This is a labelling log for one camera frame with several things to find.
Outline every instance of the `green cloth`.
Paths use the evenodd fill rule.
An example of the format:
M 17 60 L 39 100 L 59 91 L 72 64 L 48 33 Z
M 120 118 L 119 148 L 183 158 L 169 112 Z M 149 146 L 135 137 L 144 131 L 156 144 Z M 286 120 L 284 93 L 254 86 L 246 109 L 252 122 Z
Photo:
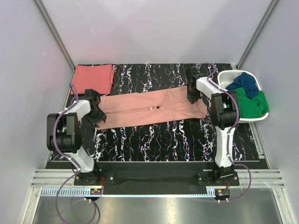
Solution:
M 244 88 L 235 90 L 238 94 L 239 112 L 241 118 L 260 118 L 269 112 L 269 105 L 263 91 L 249 99 Z

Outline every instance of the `black marble table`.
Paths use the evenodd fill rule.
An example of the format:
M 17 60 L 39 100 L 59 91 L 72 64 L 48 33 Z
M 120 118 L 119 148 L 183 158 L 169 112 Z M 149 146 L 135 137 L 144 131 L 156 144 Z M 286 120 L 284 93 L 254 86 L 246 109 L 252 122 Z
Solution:
M 217 74 L 231 70 L 230 64 L 216 64 Z M 196 67 L 202 73 L 213 68 L 199 64 L 116 64 L 111 95 L 146 92 L 186 85 L 185 71 Z M 203 97 L 210 112 L 211 102 Z M 160 124 L 94 130 L 82 119 L 83 148 L 96 161 L 211 161 L 216 150 L 216 130 L 210 116 Z M 234 134 L 235 161 L 258 161 L 249 124 L 239 124 Z M 64 161 L 53 153 L 50 161 Z

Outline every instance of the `gray floor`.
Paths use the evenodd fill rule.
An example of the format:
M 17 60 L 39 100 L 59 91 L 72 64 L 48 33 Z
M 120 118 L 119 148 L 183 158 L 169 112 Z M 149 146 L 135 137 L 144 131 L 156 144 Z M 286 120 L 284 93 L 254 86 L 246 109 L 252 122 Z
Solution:
M 232 197 L 240 195 L 232 190 Z M 64 210 L 78 197 L 61 197 L 59 209 Z M 95 223 L 100 224 L 282 224 L 270 189 L 251 189 L 240 201 L 214 203 L 209 198 L 100 198 Z M 87 223 L 93 216 L 87 202 L 75 204 L 63 212 L 71 224 Z M 56 215 L 55 198 L 41 197 L 34 224 L 62 223 Z

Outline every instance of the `plastic basket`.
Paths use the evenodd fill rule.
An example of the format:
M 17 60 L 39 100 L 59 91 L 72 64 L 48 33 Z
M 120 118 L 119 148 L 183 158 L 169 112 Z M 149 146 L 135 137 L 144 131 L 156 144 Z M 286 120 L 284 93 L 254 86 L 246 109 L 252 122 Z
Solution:
M 261 90 L 261 87 L 256 79 L 256 77 L 248 72 L 248 71 L 241 71 L 241 70 L 226 70 L 226 71 L 222 71 L 218 74 L 218 85 L 225 89 L 229 84 L 233 83 L 234 79 L 238 76 L 240 76 L 243 72 L 246 72 L 247 74 L 251 75 L 254 77 L 254 79 L 256 80 L 256 86 L 258 88 L 258 90 Z M 264 116 L 262 116 L 261 118 L 240 118 L 239 123 L 252 123 L 258 120 L 264 120 L 267 116 L 269 115 L 269 113 L 266 113 Z

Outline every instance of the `floor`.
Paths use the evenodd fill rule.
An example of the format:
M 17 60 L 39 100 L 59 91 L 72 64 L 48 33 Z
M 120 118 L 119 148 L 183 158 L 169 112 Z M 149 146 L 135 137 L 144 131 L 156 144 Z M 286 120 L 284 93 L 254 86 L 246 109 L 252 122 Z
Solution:
M 185 71 L 199 64 L 116 64 L 111 95 L 147 92 L 186 85 Z M 216 64 L 217 73 L 231 70 L 230 64 Z M 203 97 L 210 111 L 210 101 Z M 94 130 L 82 120 L 83 148 L 96 161 L 211 161 L 216 150 L 216 130 L 210 116 L 153 125 Z M 234 134 L 235 161 L 258 161 L 249 124 L 239 124 Z M 50 161 L 64 161 L 53 153 Z
M 231 198 L 242 194 L 232 189 Z M 71 204 L 79 197 L 60 197 L 58 207 L 72 224 L 87 223 L 94 208 L 87 202 Z M 240 201 L 218 204 L 211 198 L 109 198 L 96 201 L 100 210 L 93 224 L 282 224 L 271 189 L 251 189 Z M 55 197 L 42 196 L 34 224 L 62 223 L 55 210 Z

